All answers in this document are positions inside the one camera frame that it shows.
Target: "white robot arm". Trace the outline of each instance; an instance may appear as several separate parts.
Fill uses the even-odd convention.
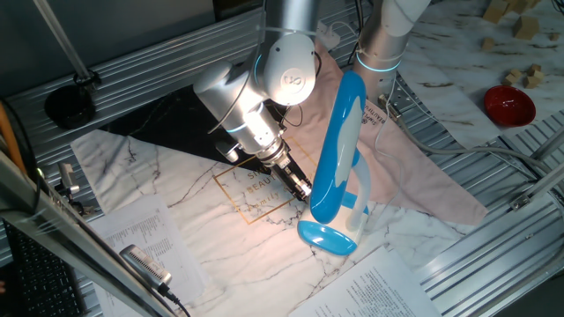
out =
[[[374,11],[362,29],[352,69],[367,87],[374,103],[388,94],[407,46],[409,32],[430,0],[375,0]]]
[[[238,160],[237,149],[256,155],[302,201],[311,183],[290,156],[283,131],[263,102],[294,106],[314,89],[318,6],[318,0],[269,0],[260,30],[264,43],[256,54],[241,67],[215,63],[194,84],[198,98],[236,141],[218,144],[218,150],[231,162]]]
[[[364,80],[367,98],[389,93],[407,37],[430,0],[376,0],[375,11],[359,38],[353,70]],[[264,42],[241,66],[222,61],[210,66],[194,84],[198,98],[233,137],[218,144],[231,162],[237,149],[269,167],[300,200],[311,183],[289,154],[282,130],[264,108],[271,99],[294,106],[315,85],[315,30],[319,0],[269,0],[261,32]]]

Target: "keyboard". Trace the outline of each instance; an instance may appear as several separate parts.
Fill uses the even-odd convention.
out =
[[[82,316],[71,267],[5,221],[4,227],[29,316]]]

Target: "metal bracket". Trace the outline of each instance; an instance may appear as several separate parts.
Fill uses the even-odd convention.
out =
[[[377,106],[385,113],[386,112],[386,101],[388,101],[388,96],[382,94],[378,97],[378,104]],[[391,103],[388,105],[390,107],[390,116],[393,121],[397,121],[397,119],[401,118],[402,113],[397,109],[396,106],[392,105]]]
[[[69,199],[72,200],[72,195],[80,191],[80,186],[78,185],[77,178],[74,175],[72,165],[64,162],[59,162],[57,164],[59,167],[59,173],[61,174],[61,184],[56,186],[56,190],[63,195],[69,195]]]
[[[564,180],[564,163],[559,164],[545,177],[538,180],[538,182],[531,188],[527,189],[522,195],[517,197],[510,203],[513,210],[520,210],[522,207],[529,205],[535,199],[546,194],[556,184]]]

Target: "paper sheet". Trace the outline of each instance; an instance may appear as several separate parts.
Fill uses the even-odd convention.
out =
[[[290,317],[440,317],[396,254],[378,248]]]
[[[169,285],[171,292],[183,304],[204,292],[208,276],[182,242],[180,232],[159,195],[143,196],[90,225],[116,252],[134,244],[167,269],[173,276]],[[100,286],[95,284],[94,289],[104,316],[139,316]],[[173,309],[177,308],[170,300],[165,301]]]

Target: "metal grid table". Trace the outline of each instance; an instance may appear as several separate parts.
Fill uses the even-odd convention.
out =
[[[364,2],[363,9],[367,18],[372,8],[368,2]],[[356,19],[354,4],[345,0],[322,1],[320,18],[325,25],[337,20],[353,23]],[[19,111],[29,131],[39,165],[48,179],[58,182],[57,162],[64,160],[72,163],[81,186],[75,199],[84,205],[96,206],[97,211],[91,218],[98,217],[100,208],[69,143],[120,115],[193,84],[197,74],[210,63],[221,59],[228,59],[233,63],[242,62],[256,44],[257,21],[258,12],[251,11],[93,67],[100,73],[104,84],[94,97],[97,105],[94,120],[81,129],[61,130],[42,110],[47,95],[60,86],[71,84],[71,77],[10,97],[9,101]],[[331,55],[339,65],[344,66],[356,36],[344,26],[336,27],[335,31],[341,34],[341,43],[331,51]],[[459,148],[441,124],[423,113],[425,108],[420,102],[421,108],[416,106],[413,101],[418,101],[417,97],[401,78],[398,83],[400,86],[394,93],[392,102],[402,111],[415,136],[436,148]],[[547,121],[550,121],[551,129],[555,130],[562,125],[560,122],[564,122],[564,115],[556,122],[552,118]],[[548,138],[549,131],[544,132]],[[535,131],[524,133],[531,133],[533,136],[537,134]],[[490,143],[492,146],[504,147],[507,144],[512,145],[505,138],[498,138]],[[538,147],[525,136],[517,145],[519,149],[521,146],[530,146],[530,151]],[[564,161],[564,152],[560,154],[555,154],[560,155],[554,158],[555,161]],[[535,179],[534,173],[518,161],[500,159],[488,153],[430,155],[430,159],[490,210],[474,232],[417,272],[424,290],[443,315],[468,315],[499,291],[507,289],[522,276],[540,267],[543,261],[556,252],[562,243],[560,236],[564,233],[560,206],[551,202],[533,210],[509,212],[508,202],[515,198],[516,193],[530,187]],[[10,256],[6,255],[1,242],[2,234],[0,228],[0,259],[9,261]],[[551,276],[556,269],[554,267],[544,278],[539,278],[516,292],[489,313],[494,313],[523,295]],[[77,276],[89,309],[88,316],[101,315],[92,281],[80,273]]]

